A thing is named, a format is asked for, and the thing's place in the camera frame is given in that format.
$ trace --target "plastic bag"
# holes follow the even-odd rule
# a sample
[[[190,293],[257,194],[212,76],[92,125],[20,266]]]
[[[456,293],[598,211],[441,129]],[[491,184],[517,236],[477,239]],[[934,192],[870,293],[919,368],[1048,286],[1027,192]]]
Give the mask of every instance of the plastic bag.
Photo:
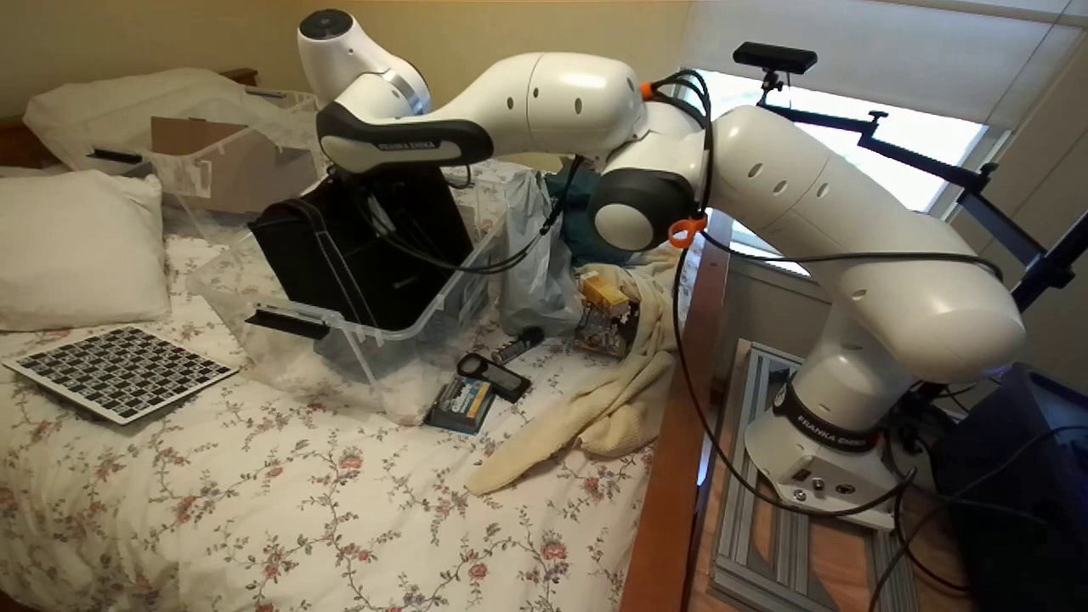
[[[508,216],[508,256],[529,244],[555,200],[542,174],[523,172],[504,182],[499,200],[509,205]],[[580,321],[579,278],[572,273],[572,251],[561,239],[561,225],[542,236],[523,263],[517,263],[499,286],[499,325],[508,335],[542,328],[546,336],[569,336]]]

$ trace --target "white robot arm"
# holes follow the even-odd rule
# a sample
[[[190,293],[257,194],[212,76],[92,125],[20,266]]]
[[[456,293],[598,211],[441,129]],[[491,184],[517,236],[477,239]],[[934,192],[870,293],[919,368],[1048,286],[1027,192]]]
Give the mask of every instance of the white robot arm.
[[[307,73],[336,64],[300,40]],[[710,125],[697,124],[647,98],[632,67],[612,57],[517,56],[434,112],[404,105],[393,83],[362,76],[321,112],[334,172],[579,154],[603,174],[594,228],[615,249],[661,244],[708,194],[710,208],[791,260],[971,256],[950,225],[904,211],[790,118],[733,109]],[[970,382],[1013,361],[1023,321],[1000,278],[970,263],[843,260],[809,273],[833,304],[829,325],[779,405],[745,431],[745,446],[787,505],[848,512],[893,488],[877,452],[893,403],[914,382]],[[858,520],[890,529],[887,506]]]

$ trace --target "floral bedspread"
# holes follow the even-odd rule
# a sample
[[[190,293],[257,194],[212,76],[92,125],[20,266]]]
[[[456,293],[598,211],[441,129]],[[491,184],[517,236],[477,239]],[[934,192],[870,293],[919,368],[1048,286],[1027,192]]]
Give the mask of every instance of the floral bedspread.
[[[175,318],[150,331],[244,363],[183,288],[183,251],[171,244]],[[0,361],[78,335],[0,335]],[[0,368],[0,590],[41,610],[615,610],[651,450],[612,464],[572,450],[494,498],[461,491],[569,382],[608,363],[545,341],[509,363],[535,392],[495,403],[478,435],[249,368],[113,429]]]

